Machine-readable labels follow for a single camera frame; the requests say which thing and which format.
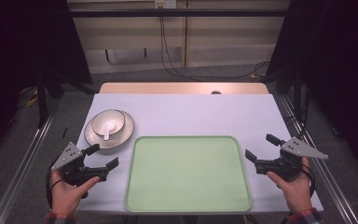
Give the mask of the black curtain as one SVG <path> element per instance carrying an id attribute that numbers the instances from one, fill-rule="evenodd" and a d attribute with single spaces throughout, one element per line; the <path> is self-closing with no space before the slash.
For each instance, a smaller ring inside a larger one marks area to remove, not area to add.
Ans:
<path id="1" fill-rule="evenodd" d="M 358 160 L 358 0 L 290 0 L 267 79 L 296 75 Z"/>
<path id="2" fill-rule="evenodd" d="M 0 0 L 0 135 L 13 118 L 20 91 L 42 79 L 90 83 L 90 70 L 67 0 Z"/>

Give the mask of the black horizontal metal bar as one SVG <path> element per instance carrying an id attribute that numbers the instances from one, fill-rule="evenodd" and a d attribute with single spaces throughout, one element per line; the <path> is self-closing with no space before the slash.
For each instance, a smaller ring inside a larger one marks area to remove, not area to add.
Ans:
<path id="1" fill-rule="evenodd" d="M 284 17 L 287 9 L 118 9 L 71 10 L 74 18 L 115 17 Z"/>

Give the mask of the white ceramic spoon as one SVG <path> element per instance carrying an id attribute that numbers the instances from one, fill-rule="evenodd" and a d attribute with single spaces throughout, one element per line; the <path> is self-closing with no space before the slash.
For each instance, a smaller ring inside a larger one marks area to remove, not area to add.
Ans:
<path id="1" fill-rule="evenodd" d="M 117 124 L 113 120 L 107 121 L 104 126 L 103 140 L 107 141 L 110 138 L 110 132 L 116 128 Z"/>

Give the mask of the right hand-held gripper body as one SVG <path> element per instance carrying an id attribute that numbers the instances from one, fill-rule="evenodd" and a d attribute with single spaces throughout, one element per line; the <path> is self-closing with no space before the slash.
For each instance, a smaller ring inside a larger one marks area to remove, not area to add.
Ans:
<path id="1" fill-rule="evenodd" d="M 321 151 L 309 146 L 305 142 L 292 137 L 280 148 L 280 157 L 278 159 L 267 161 L 259 160 L 254 163 L 256 172 L 265 175 L 267 172 L 273 172 L 285 181 L 292 180 L 302 170 L 302 158 L 315 158 L 327 160 L 328 156 Z"/>

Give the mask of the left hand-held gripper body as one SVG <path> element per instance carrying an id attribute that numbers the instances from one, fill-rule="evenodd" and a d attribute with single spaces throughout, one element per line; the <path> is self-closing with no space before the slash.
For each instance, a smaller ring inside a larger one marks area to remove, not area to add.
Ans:
<path id="1" fill-rule="evenodd" d="M 63 180 L 73 186 L 81 186 L 94 176 L 100 177 L 105 181 L 109 172 L 106 167 L 89 168 L 84 160 L 88 155 L 85 149 L 79 149 L 70 142 L 63 150 L 62 154 L 53 163 L 51 171 L 60 170 Z"/>

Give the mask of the white table cover sheet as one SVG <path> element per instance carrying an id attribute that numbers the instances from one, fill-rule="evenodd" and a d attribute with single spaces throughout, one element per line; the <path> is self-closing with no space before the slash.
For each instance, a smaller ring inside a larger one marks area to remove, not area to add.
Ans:
<path id="1" fill-rule="evenodd" d="M 282 192 L 266 176 L 259 175 L 244 157 L 246 149 L 263 160 L 278 157 L 279 150 L 266 141 L 268 133 L 288 140 L 289 132 L 270 94 L 107 94 L 95 95 L 88 116 L 107 109 L 129 113 L 135 123 L 131 138 L 120 147 L 86 158 L 88 166 L 103 165 L 113 158 L 119 166 L 106 182 L 89 191 L 78 207 L 81 212 L 124 215 L 216 215 L 284 212 Z M 241 149 L 251 207 L 226 213 L 134 213 L 125 206 L 135 141 L 143 136 L 232 136 Z"/>

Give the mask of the aluminium floor rail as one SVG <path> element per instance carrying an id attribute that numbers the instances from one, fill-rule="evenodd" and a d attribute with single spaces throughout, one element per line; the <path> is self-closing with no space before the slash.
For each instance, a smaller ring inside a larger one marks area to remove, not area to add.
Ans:
<path id="1" fill-rule="evenodd" d="M 28 146 L 19 168 L 17 169 L 5 193 L 0 199 L 0 224 L 5 224 L 7 221 L 8 215 L 14 205 L 14 202 L 16 202 L 16 199 L 24 184 L 25 178 L 30 172 L 31 166 L 34 163 L 34 159 L 45 139 L 46 134 L 48 133 L 51 122 L 57 113 L 61 101 L 61 99 L 58 99 L 53 102 L 51 109 L 48 112 L 47 118 L 42 123 L 42 125 L 37 128 L 33 141 Z"/>
<path id="2" fill-rule="evenodd" d="M 293 103 L 290 101 L 288 97 L 283 97 L 281 99 L 282 104 L 285 108 L 285 111 L 289 114 L 289 116 L 295 116 L 295 109 Z M 313 139 L 311 138 L 309 132 L 305 127 L 303 127 L 303 123 L 296 119 L 291 119 L 294 122 L 294 126 L 296 127 L 296 131 L 298 134 L 301 134 L 303 140 L 307 144 L 312 147 L 318 149 Z M 326 187 L 330 197 L 332 198 L 338 212 L 340 213 L 343 223 L 345 224 L 358 224 L 358 218 L 354 214 L 347 197 L 342 192 L 340 186 L 337 184 L 336 179 L 333 177 L 332 173 L 330 172 L 329 168 L 325 161 L 321 159 L 311 159 L 314 164 L 316 171 L 318 172 L 319 176 L 321 177 L 324 186 Z"/>

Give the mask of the person's left hand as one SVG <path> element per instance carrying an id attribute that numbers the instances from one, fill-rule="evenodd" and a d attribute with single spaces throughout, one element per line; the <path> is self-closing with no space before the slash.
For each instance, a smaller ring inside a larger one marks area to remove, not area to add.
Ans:
<path id="1" fill-rule="evenodd" d="M 81 186 L 76 187 L 64 182 L 61 172 L 55 170 L 51 172 L 50 180 L 53 184 L 51 212 L 53 214 L 72 215 L 82 196 L 100 181 L 100 177 L 94 176 Z"/>

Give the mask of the white wall socket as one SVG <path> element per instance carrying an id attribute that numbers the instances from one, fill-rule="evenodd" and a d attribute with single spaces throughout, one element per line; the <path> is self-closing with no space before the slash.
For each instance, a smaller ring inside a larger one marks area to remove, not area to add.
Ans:
<path id="1" fill-rule="evenodd" d="M 154 0 L 155 8 L 159 9 L 176 9 L 176 0 Z"/>

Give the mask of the person's right hand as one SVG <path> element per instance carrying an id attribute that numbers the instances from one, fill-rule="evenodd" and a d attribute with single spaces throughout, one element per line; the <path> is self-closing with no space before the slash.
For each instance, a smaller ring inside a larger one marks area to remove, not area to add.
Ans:
<path id="1" fill-rule="evenodd" d="M 310 179 L 301 172 L 296 179 L 286 182 L 273 172 L 267 172 L 268 178 L 283 192 L 287 207 L 295 214 L 312 208 L 310 200 Z"/>

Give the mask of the white bowl with dark rim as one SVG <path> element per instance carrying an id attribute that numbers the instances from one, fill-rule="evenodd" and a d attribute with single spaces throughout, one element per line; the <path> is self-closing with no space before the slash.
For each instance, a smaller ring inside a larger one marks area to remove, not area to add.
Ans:
<path id="1" fill-rule="evenodd" d="M 93 118 L 93 121 L 91 123 L 92 130 L 98 135 L 103 136 L 104 135 L 103 126 L 109 120 L 113 120 L 117 124 L 116 128 L 110 132 L 110 136 L 112 134 L 116 134 L 120 132 L 121 129 L 124 127 L 125 117 L 123 113 L 118 110 L 110 109 L 99 113 Z"/>

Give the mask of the black metal stand post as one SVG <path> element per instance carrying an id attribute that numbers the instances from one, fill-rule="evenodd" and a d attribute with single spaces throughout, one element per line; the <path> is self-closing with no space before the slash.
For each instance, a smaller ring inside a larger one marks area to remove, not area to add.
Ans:
<path id="1" fill-rule="evenodd" d="M 39 107 L 39 124 L 38 127 L 42 128 L 48 118 L 48 109 L 46 102 L 46 89 L 43 80 L 43 74 L 40 73 L 37 78 L 37 100 Z"/>

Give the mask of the wooden table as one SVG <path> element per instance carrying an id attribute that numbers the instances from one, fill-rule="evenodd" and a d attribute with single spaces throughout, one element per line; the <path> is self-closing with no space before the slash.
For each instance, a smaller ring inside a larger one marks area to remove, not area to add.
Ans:
<path id="1" fill-rule="evenodd" d="M 100 93 L 134 94 L 269 94 L 262 83 L 234 82 L 108 82 Z"/>

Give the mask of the white plate with dark rim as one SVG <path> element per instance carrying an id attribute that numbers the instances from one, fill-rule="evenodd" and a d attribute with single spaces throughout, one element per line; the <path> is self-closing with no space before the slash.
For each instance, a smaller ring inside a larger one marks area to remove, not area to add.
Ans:
<path id="1" fill-rule="evenodd" d="M 98 135 L 91 128 L 91 123 L 95 116 L 88 122 L 84 131 L 84 137 L 89 145 L 92 146 L 94 144 L 99 144 L 100 148 L 109 149 L 109 148 L 119 147 L 130 139 L 135 127 L 134 120 L 132 116 L 127 112 L 122 110 L 118 110 L 118 111 L 122 112 L 125 117 L 124 127 L 121 129 L 120 132 L 116 134 L 112 134 L 107 141 L 104 141 L 103 136 Z"/>

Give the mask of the light green tray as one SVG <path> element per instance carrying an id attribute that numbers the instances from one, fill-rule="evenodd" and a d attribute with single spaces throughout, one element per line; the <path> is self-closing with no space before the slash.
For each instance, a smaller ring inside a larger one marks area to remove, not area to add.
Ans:
<path id="1" fill-rule="evenodd" d="M 134 213 L 244 212 L 252 205 L 232 136 L 143 136 L 135 141 L 126 208 Z"/>

